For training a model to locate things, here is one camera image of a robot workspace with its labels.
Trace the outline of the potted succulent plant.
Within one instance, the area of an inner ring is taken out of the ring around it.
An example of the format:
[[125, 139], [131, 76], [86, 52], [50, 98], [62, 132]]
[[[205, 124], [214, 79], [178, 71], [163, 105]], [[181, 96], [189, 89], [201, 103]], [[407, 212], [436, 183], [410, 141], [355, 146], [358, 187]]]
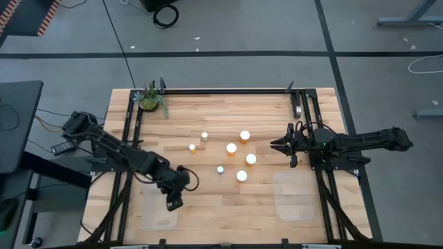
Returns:
[[166, 85], [163, 78], [160, 78], [160, 87], [156, 88], [155, 81], [151, 81], [149, 86], [144, 86], [141, 91], [135, 92], [132, 100], [137, 102], [139, 107], [146, 112], [154, 112], [163, 106], [165, 119], [169, 118], [169, 105], [165, 98]]

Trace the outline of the grey table leg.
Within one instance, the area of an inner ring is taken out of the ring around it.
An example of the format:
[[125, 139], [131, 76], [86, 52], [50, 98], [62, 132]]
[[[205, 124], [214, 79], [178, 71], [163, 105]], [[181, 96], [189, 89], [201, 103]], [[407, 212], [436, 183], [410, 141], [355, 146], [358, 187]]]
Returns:
[[423, 0], [409, 15], [405, 17], [379, 17], [379, 26], [428, 26], [443, 23], [443, 16], [426, 16], [428, 10], [438, 0]]

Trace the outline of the black platform with striped edges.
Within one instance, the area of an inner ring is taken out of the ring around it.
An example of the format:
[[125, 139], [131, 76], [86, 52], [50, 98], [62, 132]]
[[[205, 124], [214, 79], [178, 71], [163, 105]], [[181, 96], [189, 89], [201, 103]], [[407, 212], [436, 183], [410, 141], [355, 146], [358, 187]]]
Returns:
[[0, 37], [44, 35], [61, 0], [0, 0]]

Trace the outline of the black power adapter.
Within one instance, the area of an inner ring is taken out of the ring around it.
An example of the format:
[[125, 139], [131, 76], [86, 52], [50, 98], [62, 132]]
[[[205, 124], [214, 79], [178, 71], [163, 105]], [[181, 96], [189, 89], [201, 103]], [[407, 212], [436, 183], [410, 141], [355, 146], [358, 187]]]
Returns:
[[54, 145], [51, 147], [51, 152], [54, 156], [58, 156], [60, 154], [64, 154], [69, 151], [73, 151], [77, 149], [77, 145], [70, 141], [62, 142], [60, 144]]

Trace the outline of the black aluminium table frame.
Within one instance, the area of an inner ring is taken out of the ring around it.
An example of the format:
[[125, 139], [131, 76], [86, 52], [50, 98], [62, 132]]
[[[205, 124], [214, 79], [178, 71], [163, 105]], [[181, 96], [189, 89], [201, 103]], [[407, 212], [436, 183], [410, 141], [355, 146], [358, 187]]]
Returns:
[[[338, 133], [345, 125], [333, 88], [299, 89], [305, 124], [322, 123]], [[172, 230], [144, 231], [141, 204], [142, 176], [104, 174], [91, 186], [79, 238], [89, 241], [110, 208], [113, 191], [129, 196], [111, 220], [104, 241], [155, 246], [274, 246], [293, 243], [356, 242], [372, 233], [358, 179], [341, 170], [318, 171], [309, 154], [298, 153], [298, 165], [271, 148], [271, 141], [286, 134], [295, 123], [296, 89], [167, 89], [169, 118], [162, 111], [146, 113], [133, 102], [133, 91], [115, 89], [111, 94], [105, 131], [133, 145], [168, 159], [172, 167], [190, 170], [191, 183], [183, 191], [183, 206]], [[247, 130], [250, 139], [240, 142]], [[201, 134], [208, 133], [203, 141]], [[235, 143], [234, 156], [226, 152]], [[189, 145], [196, 146], [192, 154]], [[248, 154], [257, 162], [246, 165]], [[224, 168], [223, 174], [217, 168]], [[314, 216], [307, 221], [283, 221], [275, 213], [273, 175], [300, 170], [313, 176]], [[244, 170], [248, 178], [236, 179]]]

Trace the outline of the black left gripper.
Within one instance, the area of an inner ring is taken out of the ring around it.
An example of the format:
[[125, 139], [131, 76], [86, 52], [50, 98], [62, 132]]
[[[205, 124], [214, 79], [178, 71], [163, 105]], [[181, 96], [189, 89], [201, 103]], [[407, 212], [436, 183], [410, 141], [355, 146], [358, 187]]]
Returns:
[[190, 183], [190, 176], [183, 165], [176, 169], [162, 169], [157, 178], [157, 187], [166, 195], [168, 211], [174, 211], [183, 205], [182, 191]]

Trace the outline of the black box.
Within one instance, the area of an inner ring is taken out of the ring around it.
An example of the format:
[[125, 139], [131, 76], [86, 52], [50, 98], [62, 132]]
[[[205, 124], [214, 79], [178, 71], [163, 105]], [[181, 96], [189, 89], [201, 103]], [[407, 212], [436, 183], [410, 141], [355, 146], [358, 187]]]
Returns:
[[139, 0], [141, 5], [148, 12], [153, 12], [159, 7], [174, 3], [177, 0]]

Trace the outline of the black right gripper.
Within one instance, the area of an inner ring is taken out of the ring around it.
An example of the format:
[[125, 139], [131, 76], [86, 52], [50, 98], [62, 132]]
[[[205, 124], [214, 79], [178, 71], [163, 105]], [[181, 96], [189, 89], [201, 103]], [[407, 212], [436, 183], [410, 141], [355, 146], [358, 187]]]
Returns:
[[271, 141], [271, 148], [283, 153], [284, 155], [290, 155], [291, 162], [290, 167], [295, 168], [298, 164], [297, 151], [309, 151], [311, 149], [311, 141], [308, 140], [301, 129], [298, 128], [299, 122], [296, 124], [289, 124], [289, 138], [284, 136], [277, 140]]

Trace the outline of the black desk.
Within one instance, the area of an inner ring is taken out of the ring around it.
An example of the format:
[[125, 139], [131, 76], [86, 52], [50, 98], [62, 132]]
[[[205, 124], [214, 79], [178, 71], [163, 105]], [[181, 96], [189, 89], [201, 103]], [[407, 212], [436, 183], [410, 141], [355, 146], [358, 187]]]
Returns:
[[0, 174], [19, 169], [43, 85], [42, 81], [0, 83]]

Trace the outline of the clear plastic bin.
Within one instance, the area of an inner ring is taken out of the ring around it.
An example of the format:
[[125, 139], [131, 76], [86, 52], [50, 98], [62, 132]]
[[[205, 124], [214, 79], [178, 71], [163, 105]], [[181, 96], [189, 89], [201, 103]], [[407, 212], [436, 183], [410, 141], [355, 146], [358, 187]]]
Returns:
[[141, 213], [144, 231], [175, 229], [179, 219], [177, 210], [167, 210], [166, 197], [156, 185], [143, 185]]
[[300, 170], [273, 175], [275, 213], [283, 221], [307, 221], [313, 218], [313, 176]]

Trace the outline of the grey table foot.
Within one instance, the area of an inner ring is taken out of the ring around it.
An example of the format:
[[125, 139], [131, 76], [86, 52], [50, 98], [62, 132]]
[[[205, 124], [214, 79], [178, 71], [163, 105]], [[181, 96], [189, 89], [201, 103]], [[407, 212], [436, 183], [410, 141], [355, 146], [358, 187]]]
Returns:
[[413, 112], [415, 119], [420, 118], [443, 118], [443, 109], [417, 109]]

